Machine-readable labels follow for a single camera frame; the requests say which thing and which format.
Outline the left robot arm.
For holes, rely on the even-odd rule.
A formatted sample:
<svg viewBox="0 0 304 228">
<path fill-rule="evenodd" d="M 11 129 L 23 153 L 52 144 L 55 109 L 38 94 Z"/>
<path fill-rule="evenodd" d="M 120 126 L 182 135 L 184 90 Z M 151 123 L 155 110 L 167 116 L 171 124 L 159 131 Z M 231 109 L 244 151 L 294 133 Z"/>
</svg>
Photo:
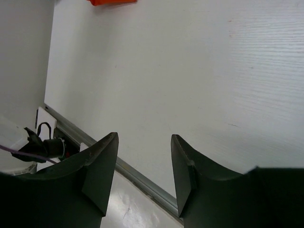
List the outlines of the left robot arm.
<svg viewBox="0 0 304 228">
<path fill-rule="evenodd" d="M 15 151 L 20 150 L 28 143 L 27 131 L 14 122 L 0 117 L 0 144 Z M 34 161 L 26 162 L 12 156 L 8 151 L 0 151 L 0 172 L 9 175 L 22 175 L 25 173 L 35 173 L 37 163 Z"/>
</svg>

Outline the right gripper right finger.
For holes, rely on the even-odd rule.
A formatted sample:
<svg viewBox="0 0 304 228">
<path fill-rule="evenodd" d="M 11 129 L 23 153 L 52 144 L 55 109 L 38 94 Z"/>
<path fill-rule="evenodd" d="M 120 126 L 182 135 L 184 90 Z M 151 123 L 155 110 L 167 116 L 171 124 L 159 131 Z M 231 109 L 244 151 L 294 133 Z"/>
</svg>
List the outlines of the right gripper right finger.
<svg viewBox="0 0 304 228">
<path fill-rule="evenodd" d="M 304 170 L 259 168 L 241 174 L 171 137 L 178 216 L 186 228 L 301 228 Z"/>
</svg>

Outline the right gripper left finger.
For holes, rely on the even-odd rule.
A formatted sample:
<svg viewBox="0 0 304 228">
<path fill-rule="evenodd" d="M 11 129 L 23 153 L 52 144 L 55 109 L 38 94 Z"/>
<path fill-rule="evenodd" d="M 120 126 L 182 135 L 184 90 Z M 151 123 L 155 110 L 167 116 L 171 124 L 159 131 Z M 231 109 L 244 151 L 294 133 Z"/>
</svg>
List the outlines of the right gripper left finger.
<svg viewBox="0 0 304 228">
<path fill-rule="evenodd" d="M 35 174 L 0 175 L 3 228 L 98 228 L 106 215 L 118 134 Z"/>
</svg>

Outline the orange t-shirt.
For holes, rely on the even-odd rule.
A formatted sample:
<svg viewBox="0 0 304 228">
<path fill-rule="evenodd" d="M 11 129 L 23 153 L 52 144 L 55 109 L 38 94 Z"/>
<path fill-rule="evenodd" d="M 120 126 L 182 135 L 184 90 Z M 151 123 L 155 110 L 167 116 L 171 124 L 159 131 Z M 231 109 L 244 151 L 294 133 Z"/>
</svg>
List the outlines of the orange t-shirt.
<svg viewBox="0 0 304 228">
<path fill-rule="evenodd" d="M 88 0 L 93 6 L 135 3 L 137 0 Z"/>
</svg>

